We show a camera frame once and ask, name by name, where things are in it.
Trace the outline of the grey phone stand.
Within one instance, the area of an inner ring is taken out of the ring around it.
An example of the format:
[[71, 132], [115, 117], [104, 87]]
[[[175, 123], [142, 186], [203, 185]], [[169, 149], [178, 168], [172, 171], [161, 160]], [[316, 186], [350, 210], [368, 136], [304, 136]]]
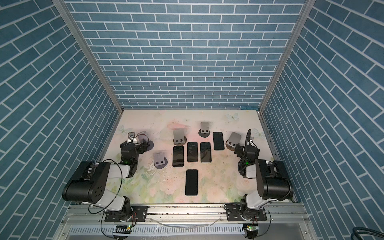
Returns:
[[142, 144], [147, 145], [147, 151], [150, 151], [154, 148], [154, 142], [149, 138], [149, 135], [146, 131], [141, 132], [144, 137], [141, 139]]
[[210, 123], [209, 122], [201, 122], [199, 136], [202, 138], [207, 138], [210, 135]]

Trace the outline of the shiny phone stand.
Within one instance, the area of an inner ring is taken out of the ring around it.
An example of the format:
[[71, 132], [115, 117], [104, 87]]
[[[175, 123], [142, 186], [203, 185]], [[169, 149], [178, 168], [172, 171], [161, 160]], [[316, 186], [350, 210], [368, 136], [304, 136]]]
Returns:
[[200, 143], [200, 149], [201, 149], [201, 162], [211, 163], [212, 162], [211, 143], [209, 142]]
[[186, 196], [198, 195], [198, 170], [186, 171], [185, 195]]
[[224, 136], [222, 132], [213, 132], [214, 150], [225, 150]]

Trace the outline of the black phone back stand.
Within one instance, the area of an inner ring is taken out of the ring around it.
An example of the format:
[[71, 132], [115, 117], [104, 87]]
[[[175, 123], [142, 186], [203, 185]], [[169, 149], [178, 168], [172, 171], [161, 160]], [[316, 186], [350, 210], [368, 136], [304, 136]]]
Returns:
[[173, 167], [180, 168], [184, 166], [184, 147], [174, 146], [173, 147]]

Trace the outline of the black phone stand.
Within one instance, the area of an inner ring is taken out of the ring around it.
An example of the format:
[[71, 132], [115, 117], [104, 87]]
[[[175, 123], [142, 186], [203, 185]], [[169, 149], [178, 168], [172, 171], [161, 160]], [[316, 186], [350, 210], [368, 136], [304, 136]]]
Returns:
[[184, 147], [174, 146], [173, 147], [173, 167], [180, 168], [184, 166]]
[[187, 144], [187, 162], [198, 162], [198, 143], [188, 142]]

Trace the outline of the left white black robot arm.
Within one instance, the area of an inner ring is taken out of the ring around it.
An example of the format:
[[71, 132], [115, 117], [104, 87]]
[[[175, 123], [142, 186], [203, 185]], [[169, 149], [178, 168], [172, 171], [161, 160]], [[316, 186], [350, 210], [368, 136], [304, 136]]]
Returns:
[[105, 222], [144, 222], [147, 206], [131, 206], [128, 197], [120, 196], [106, 189], [109, 179], [120, 179], [118, 190], [123, 187], [123, 180], [134, 176], [139, 162], [139, 155], [151, 150], [152, 141], [134, 143], [125, 141], [120, 145], [121, 161], [104, 160], [101, 163], [81, 162], [69, 182], [64, 187], [62, 198], [69, 202], [87, 202], [98, 208], [94, 215], [105, 213]]

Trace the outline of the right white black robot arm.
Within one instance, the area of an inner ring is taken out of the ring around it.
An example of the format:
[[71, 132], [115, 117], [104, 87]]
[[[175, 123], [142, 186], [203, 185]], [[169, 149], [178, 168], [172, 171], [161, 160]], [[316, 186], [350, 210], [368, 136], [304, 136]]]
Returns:
[[256, 180], [256, 191], [240, 201], [240, 216], [246, 221], [266, 220], [265, 205], [292, 199], [294, 187], [282, 161], [258, 159], [260, 150], [254, 145], [235, 147], [240, 158], [238, 172], [245, 179]]

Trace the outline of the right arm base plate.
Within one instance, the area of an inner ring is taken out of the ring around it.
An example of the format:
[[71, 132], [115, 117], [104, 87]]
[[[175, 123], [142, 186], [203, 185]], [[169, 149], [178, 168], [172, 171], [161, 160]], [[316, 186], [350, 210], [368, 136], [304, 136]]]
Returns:
[[267, 220], [265, 211], [252, 210], [240, 203], [224, 204], [224, 210], [226, 211], [227, 221], [229, 222], [239, 222], [239, 221], [263, 222]]

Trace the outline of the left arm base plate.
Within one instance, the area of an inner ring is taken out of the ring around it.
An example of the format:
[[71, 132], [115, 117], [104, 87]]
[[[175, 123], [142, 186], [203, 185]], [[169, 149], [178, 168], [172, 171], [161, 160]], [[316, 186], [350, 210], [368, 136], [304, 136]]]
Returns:
[[124, 222], [145, 222], [148, 206], [130, 206], [129, 208], [123, 208], [120, 211], [106, 211], [105, 222], [106, 223], [124, 223]]

